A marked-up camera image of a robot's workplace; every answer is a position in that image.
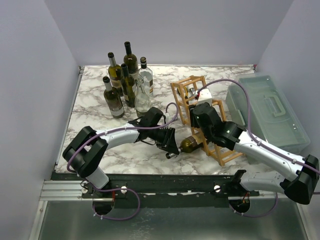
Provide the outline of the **green wine bottle white label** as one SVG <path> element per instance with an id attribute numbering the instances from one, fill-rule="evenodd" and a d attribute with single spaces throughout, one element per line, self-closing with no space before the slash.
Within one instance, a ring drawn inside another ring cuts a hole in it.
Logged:
<path id="1" fill-rule="evenodd" d="M 203 140 L 201 139 L 200 133 L 193 134 L 184 138 L 178 147 L 178 154 L 166 152 L 165 157 L 171 159 L 177 157 L 180 153 L 192 153 L 193 151 L 202 148 L 204 146 Z"/>

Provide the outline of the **olive wine bottle brown label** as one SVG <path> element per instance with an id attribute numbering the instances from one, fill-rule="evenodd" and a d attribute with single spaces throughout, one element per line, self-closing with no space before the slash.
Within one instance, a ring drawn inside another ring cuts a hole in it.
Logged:
<path id="1" fill-rule="evenodd" d="M 103 96 L 109 107 L 111 115 L 115 119 L 122 118 L 123 115 L 125 114 L 125 110 L 117 89 L 112 86 L 111 80 L 108 76 L 104 76 L 102 78 L 102 81 L 105 86 Z"/>

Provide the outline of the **green wine bottle cream label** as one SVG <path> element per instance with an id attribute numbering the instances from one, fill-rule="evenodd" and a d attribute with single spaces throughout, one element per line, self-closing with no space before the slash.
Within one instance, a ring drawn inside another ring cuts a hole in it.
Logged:
<path id="1" fill-rule="evenodd" d="M 121 64 L 123 78 L 121 79 L 121 87 L 125 103 L 130 108 L 135 108 L 136 98 L 136 82 L 129 74 L 128 66 L 125 63 Z"/>

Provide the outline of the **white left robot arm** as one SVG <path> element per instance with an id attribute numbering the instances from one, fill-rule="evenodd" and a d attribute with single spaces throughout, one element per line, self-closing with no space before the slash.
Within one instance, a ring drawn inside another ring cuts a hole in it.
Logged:
<path id="1" fill-rule="evenodd" d="M 175 140 L 175 129 L 167 124 L 158 125 L 164 116 L 161 110 L 151 107 L 145 115 L 120 128 L 97 131 L 90 126 L 83 127 L 62 153 L 68 170 L 91 183 L 93 191 L 99 197 L 107 197 L 111 191 L 109 177 L 99 167 L 107 150 L 149 138 L 155 141 L 157 148 L 167 153 L 180 153 Z"/>

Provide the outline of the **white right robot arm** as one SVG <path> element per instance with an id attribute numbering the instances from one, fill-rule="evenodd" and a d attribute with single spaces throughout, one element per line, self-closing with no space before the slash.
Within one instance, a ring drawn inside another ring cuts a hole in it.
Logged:
<path id="1" fill-rule="evenodd" d="M 255 136 L 249 129 L 233 121 L 223 121 L 214 107 L 201 103 L 189 110 L 191 126 L 201 129 L 210 143 L 255 158 L 276 171 L 244 173 L 230 183 L 230 191 L 241 196 L 247 191 L 285 194 L 292 201 L 308 205 L 320 179 L 319 160 L 284 151 Z"/>

